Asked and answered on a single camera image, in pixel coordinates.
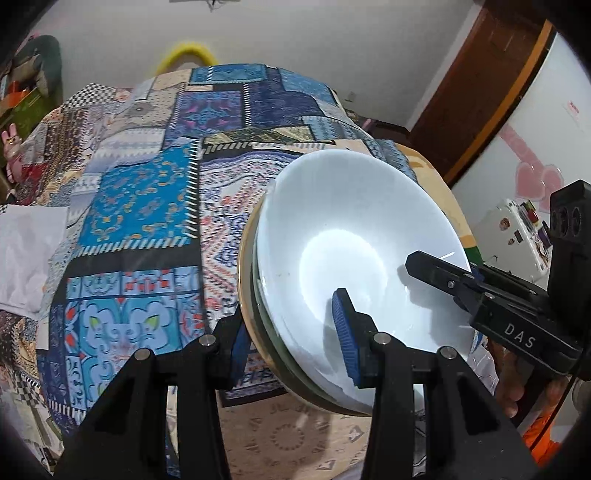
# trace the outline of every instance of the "checkered fabric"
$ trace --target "checkered fabric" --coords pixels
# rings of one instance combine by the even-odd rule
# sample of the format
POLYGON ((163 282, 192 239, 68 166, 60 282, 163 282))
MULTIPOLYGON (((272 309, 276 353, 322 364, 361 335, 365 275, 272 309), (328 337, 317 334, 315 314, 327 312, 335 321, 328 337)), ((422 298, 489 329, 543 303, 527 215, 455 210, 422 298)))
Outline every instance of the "checkered fabric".
POLYGON ((18 395, 19 400, 25 402, 30 407, 35 407, 36 405, 43 403, 43 399, 39 392, 35 391, 36 389, 33 385, 21 378, 20 375, 15 374, 13 382, 14 391, 18 395))
POLYGON ((0 310, 0 365, 14 368, 14 350, 12 347, 12 330, 22 317, 0 310))
POLYGON ((71 96, 63 105, 64 110, 75 110, 77 108, 91 105, 101 105, 110 102, 115 96, 116 89, 98 83, 90 83, 82 90, 71 96))

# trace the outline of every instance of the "stacked bowl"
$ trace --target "stacked bowl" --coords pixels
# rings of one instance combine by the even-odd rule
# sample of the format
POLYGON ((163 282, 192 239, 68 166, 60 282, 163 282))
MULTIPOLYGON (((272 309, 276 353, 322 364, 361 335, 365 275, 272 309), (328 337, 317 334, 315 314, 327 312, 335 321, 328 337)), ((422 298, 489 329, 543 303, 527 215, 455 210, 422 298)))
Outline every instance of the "stacked bowl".
MULTIPOLYGON (((469 317, 408 275, 404 263, 416 250, 470 270, 443 212, 396 168, 321 150, 283 169, 244 229, 238 296, 252 341, 287 390, 327 411, 372 412, 374 390, 355 387, 345 368, 331 310, 337 288, 407 346, 451 345, 467 357, 469 317)), ((423 405, 415 386, 415 409, 423 405)))

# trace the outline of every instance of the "door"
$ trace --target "door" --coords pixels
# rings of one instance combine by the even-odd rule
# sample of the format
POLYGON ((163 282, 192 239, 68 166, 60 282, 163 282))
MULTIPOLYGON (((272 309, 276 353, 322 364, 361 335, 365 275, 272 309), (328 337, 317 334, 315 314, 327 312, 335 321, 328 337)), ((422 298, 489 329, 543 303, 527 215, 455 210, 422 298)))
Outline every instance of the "door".
POLYGON ((519 78, 543 25, 544 18, 527 0, 486 0, 460 53, 410 133, 412 146, 448 183, 469 166, 465 157, 462 168, 456 164, 519 78))

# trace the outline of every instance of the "electrical outlet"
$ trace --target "electrical outlet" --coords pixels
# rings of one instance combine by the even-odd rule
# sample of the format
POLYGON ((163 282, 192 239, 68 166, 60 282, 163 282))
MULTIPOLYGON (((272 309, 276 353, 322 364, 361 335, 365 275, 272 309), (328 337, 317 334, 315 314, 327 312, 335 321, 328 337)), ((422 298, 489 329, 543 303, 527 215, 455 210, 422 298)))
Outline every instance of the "electrical outlet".
POLYGON ((357 94, 355 92, 349 92, 345 97, 345 102, 353 103, 357 98, 357 94))

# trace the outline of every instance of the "person's hand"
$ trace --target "person's hand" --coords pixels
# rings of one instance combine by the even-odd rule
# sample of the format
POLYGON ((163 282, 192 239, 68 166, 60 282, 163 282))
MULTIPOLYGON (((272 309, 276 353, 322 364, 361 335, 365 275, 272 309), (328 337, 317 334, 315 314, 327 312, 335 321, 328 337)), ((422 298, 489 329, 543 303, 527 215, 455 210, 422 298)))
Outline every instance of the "person's hand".
MULTIPOLYGON (((499 345, 493 347, 493 354, 500 368, 499 383, 496 386, 495 398, 509 418, 517 415, 517 402, 523 397, 525 382, 517 372, 517 356, 499 345)), ((542 415, 554 410, 569 379, 560 377, 552 380, 546 387, 546 402, 542 415)))

